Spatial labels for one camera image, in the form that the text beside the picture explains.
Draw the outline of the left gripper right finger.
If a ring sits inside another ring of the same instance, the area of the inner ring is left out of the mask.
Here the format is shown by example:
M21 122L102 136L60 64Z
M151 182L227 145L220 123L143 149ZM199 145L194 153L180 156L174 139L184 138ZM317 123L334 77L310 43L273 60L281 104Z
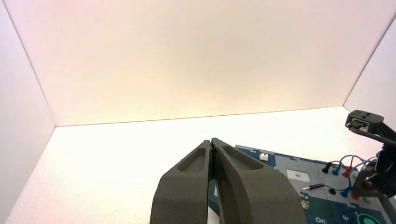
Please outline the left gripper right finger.
M222 223L306 223L301 198L284 174L217 138L212 152Z

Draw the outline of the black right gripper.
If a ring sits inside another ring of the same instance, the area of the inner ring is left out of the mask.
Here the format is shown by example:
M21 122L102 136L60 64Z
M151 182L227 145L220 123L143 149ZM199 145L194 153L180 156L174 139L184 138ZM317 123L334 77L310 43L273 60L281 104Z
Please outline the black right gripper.
M375 186L367 178L375 176ZM353 184L353 194L365 197L396 195L396 148L383 145L377 153L377 161L369 162L362 168Z

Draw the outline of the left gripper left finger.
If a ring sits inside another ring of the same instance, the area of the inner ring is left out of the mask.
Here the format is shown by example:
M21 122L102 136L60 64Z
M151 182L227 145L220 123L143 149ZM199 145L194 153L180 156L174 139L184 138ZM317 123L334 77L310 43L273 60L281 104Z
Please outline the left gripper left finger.
M211 167L212 145L205 140L161 177L150 223L206 224Z

